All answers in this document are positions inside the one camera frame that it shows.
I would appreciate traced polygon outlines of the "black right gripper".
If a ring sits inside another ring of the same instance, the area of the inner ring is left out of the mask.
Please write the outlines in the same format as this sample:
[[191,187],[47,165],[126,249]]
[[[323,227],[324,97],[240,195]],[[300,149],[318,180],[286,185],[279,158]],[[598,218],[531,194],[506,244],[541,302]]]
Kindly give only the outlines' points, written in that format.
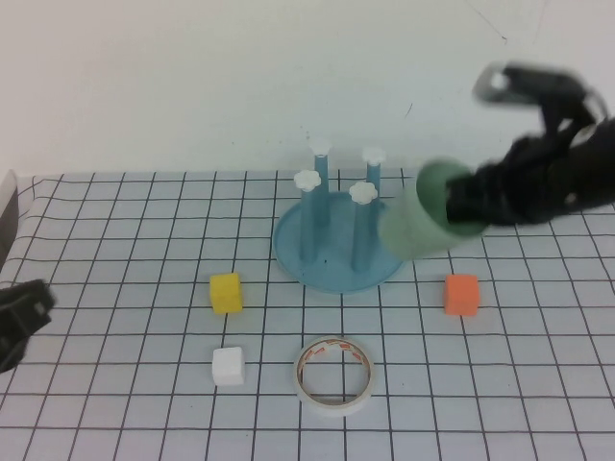
[[446,180],[450,223],[542,224],[583,210],[570,150],[577,129],[517,139],[497,162]]

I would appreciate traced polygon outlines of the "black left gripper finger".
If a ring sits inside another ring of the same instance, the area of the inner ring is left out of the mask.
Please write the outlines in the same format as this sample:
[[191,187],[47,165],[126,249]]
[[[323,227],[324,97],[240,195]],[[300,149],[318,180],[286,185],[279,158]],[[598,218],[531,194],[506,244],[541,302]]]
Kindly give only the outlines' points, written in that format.
[[1,289],[1,335],[31,336],[51,322],[56,300],[44,280]]
[[15,368],[27,351],[27,337],[1,337],[0,373]]

